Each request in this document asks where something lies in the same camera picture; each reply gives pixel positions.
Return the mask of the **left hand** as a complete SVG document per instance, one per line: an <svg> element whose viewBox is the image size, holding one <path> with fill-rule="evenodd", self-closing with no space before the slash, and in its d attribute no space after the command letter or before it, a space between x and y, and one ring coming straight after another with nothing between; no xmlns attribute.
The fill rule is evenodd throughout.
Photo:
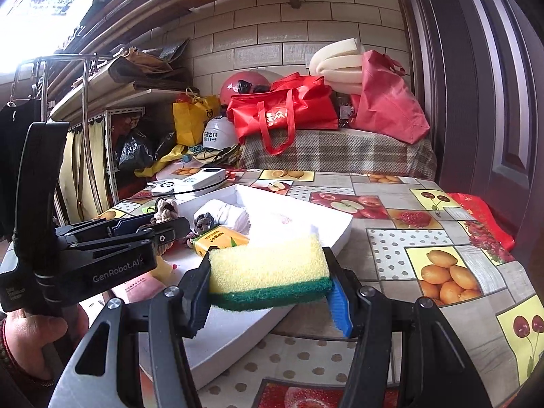
<svg viewBox="0 0 544 408"><path fill-rule="evenodd" d="M28 315L22 309L8 312L1 339L15 371L38 381L53 378L43 348L63 338L68 323L63 317Z"/></svg>

